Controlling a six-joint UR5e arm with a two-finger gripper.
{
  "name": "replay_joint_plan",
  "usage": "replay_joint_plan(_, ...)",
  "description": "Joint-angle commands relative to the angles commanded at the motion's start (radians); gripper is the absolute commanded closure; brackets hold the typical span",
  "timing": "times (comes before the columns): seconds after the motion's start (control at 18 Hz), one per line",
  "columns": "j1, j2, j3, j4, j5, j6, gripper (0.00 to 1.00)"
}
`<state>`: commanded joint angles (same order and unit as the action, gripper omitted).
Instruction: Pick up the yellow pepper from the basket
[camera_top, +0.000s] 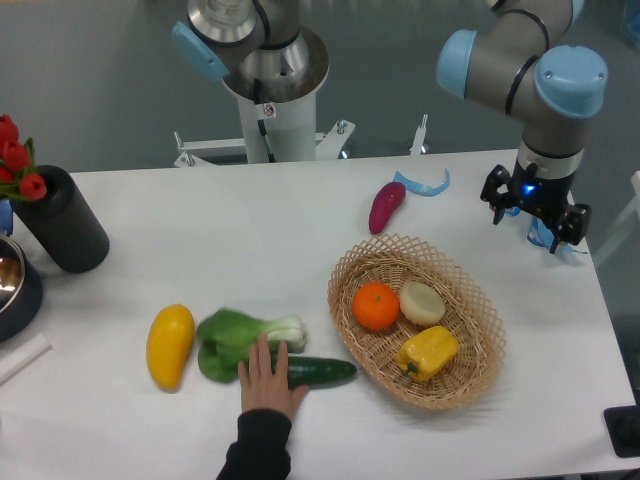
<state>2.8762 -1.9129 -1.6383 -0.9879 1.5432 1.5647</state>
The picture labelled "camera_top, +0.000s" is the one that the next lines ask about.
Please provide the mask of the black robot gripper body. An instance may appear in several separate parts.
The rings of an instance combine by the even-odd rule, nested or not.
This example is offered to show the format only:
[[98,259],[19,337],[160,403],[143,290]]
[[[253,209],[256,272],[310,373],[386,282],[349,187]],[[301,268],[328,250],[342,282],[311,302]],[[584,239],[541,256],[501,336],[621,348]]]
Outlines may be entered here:
[[558,179],[536,177],[516,162],[508,184],[507,209],[518,208],[541,219],[549,229],[564,230],[574,177],[574,173]]

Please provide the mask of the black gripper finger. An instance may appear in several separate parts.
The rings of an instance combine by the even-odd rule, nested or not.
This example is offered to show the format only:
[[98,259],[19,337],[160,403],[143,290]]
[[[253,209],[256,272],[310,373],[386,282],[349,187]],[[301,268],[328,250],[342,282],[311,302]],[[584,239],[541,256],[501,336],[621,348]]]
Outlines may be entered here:
[[552,234],[549,252],[554,254],[561,244],[578,245],[589,227],[591,207],[588,204],[566,204],[548,226]]
[[513,195],[509,190],[511,175],[502,165],[496,165],[487,175],[480,198],[493,211],[494,225],[498,225],[507,210],[513,208]]

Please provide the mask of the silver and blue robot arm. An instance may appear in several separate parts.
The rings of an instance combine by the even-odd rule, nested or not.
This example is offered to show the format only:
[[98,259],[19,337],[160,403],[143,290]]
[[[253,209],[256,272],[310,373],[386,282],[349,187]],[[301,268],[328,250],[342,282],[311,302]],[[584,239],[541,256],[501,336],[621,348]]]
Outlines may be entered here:
[[[522,140],[512,169],[494,168],[481,197],[496,219],[518,209],[549,231],[549,250],[576,245],[590,219],[571,204],[571,183],[607,66],[594,51],[560,43],[579,1],[494,1],[485,34],[455,32],[436,65],[441,88],[519,120]],[[327,158],[335,148],[316,136],[316,94],[329,71],[323,41],[299,20],[295,1],[192,1],[172,39],[201,76],[236,97],[252,163]]]

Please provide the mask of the black-sleeved forearm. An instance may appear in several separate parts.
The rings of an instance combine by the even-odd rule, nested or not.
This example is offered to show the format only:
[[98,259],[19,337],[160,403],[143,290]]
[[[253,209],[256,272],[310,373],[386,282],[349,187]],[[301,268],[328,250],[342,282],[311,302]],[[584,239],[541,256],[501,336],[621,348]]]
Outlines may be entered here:
[[291,471],[287,442],[292,421],[272,409],[254,409],[237,420],[237,439],[218,479],[286,479]]

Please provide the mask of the bare human hand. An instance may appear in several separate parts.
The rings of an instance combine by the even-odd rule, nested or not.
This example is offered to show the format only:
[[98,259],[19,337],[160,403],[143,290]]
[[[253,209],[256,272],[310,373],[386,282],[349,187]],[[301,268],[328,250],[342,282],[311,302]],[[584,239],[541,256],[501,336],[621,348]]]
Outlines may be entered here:
[[261,335],[250,346],[248,365],[238,363],[238,377],[243,413],[270,410],[293,421],[310,391],[307,385],[289,389],[288,350],[284,342],[278,346],[276,368],[272,368],[271,350],[266,335]]

